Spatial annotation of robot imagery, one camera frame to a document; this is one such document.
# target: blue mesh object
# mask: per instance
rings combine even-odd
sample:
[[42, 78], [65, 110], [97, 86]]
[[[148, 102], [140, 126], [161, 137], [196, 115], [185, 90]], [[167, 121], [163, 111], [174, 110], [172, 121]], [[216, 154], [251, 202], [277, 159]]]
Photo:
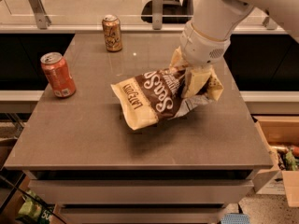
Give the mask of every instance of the blue mesh object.
[[250, 224], [246, 214], [227, 214], [221, 220], [221, 224]]

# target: drawer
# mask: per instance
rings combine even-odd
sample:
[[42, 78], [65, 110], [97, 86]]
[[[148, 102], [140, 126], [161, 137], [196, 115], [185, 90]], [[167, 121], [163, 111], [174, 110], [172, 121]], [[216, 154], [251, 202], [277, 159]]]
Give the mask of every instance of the drawer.
[[79, 223], [218, 223], [225, 209], [217, 208], [62, 208], [72, 224]]
[[151, 204], [238, 203], [252, 188], [251, 180], [32, 180], [46, 203]]

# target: can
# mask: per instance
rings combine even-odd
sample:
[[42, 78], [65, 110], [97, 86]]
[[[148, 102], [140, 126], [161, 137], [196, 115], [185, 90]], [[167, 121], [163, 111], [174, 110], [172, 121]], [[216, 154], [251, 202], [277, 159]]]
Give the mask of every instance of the can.
[[122, 49], [121, 22], [115, 15], [106, 15], [102, 20], [104, 38], [108, 51]]
[[46, 78], [57, 97], [68, 97], [75, 93], [75, 82], [62, 54], [58, 52], [47, 53], [42, 56], [40, 61]]

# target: table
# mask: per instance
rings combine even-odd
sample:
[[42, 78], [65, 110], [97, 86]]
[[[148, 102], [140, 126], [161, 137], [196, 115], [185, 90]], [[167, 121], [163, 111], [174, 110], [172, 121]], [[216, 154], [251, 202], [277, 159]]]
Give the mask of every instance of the table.
[[180, 33], [122, 34], [107, 52], [99, 33], [76, 34], [65, 58], [76, 93], [48, 86], [5, 164], [23, 170], [73, 223], [217, 222], [272, 162], [224, 60], [217, 103], [132, 131], [110, 84], [166, 68]]

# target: can lid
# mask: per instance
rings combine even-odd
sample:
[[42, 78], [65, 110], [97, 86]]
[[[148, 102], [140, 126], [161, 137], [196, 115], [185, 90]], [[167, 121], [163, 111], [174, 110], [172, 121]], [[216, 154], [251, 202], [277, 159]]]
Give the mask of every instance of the can lid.
[[58, 52], [51, 52], [51, 53], [47, 53], [46, 55], [43, 55], [40, 58], [40, 61], [43, 64], [52, 64], [52, 63], [57, 63], [62, 59], [63, 55], [61, 53]]
[[104, 21], [115, 21], [117, 19], [117, 16], [108, 14], [104, 17]]

